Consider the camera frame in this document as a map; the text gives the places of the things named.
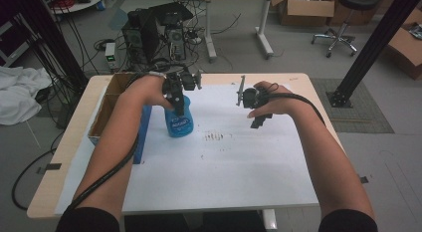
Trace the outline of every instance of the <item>office chair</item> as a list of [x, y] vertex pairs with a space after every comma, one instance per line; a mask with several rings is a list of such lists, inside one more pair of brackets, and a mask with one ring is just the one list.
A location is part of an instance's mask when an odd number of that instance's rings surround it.
[[342, 23], [338, 32], [335, 32], [334, 30], [332, 30], [332, 28], [329, 28], [324, 34], [314, 35], [311, 43], [314, 44], [316, 38], [333, 39], [334, 41], [329, 46], [328, 51], [326, 52], [327, 58], [331, 57], [331, 50], [338, 42], [341, 42], [342, 44], [350, 48], [350, 55], [354, 56], [357, 53], [356, 48], [351, 44], [351, 42], [354, 40], [354, 37], [343, 36], [343, 33], [346, 30], [354, 11], [371, 10], [378, 4], [379, 1], [380, 0], [338, 0], [341, 5], [350, 9], [350, 13], [348, 14], [347, 18]]

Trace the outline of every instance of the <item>bottle label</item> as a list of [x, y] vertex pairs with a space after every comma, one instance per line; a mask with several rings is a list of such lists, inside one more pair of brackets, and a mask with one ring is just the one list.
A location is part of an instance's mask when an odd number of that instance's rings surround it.
[[184, 130], [190, 125], [190, 119], [185, 116], [178, 116], [171, 119], [171, 128], [175, 130]]

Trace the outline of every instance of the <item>person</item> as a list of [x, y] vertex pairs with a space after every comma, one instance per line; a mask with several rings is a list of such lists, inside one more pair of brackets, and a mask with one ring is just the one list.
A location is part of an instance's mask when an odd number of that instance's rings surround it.
[[[127, 155], [136, 138], [142, 106], [172, 109], [161, 91], [163, 81], [162, 77], [145, 76], [120, 95], [75, 197]], [[254, 85], [271, 86], [268, 82]], [[290, 91], [278, 86], [271, 93]], [[373, 209], [353, 166], [313, 108], [295, 99], [271, 99], [247, 117], [266, 114], [289, 115], [296, 124], [320, 206], [318, 231], [377, 231]], [[118, 231], [131, 165], [127, 163], [76, 209], [67, 210], [57, 231]]]

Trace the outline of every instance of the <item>gray mat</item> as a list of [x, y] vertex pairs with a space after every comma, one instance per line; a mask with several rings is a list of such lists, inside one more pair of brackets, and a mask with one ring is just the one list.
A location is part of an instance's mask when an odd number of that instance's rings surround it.
[[111, 20], [108, 22], [108, 27], [114, 31], [119, 31], [127, 22], [127, 13], [121, 9], [115, 10], [115, 14], [112, 16]]
[[350, 98], [351, 109], [332, 108], [325, 92], [334, 92], [342, 80], [311, 79], [326, 113], [337, 132], [394, 133], [381, 109], [364, 83], [360, 83]]

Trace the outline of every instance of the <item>hand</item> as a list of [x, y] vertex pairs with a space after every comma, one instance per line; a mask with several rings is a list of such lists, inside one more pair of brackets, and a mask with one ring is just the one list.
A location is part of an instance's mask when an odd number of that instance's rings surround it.
[[[270, 94], [277, 94], [277, 93], [289, 93], [292, 92], [286, 89], [284, 86], [272, 84], [269, 82], [261, 81], [254, 85], [254, 88], [262, 87], [269, 91]], [[305, 105], [305, 103], [294, 100], [294, 99], [286, 99], [286, 98], [276, 98], [270, 99], [269, 102], [262, 107], [259, 107], [248, 114], [248, 118], [262, 116], [262, 115], [292, 115], [294, 113], [294, 109], [297, 108], [299, 105]]]
[[145, 105], [163, 106], [166, 109], [173, 109], [171, 103], [162, 94], [163, 83], [163, 77], [144, 76], [133, 82], [124, 93], [139, 99]]

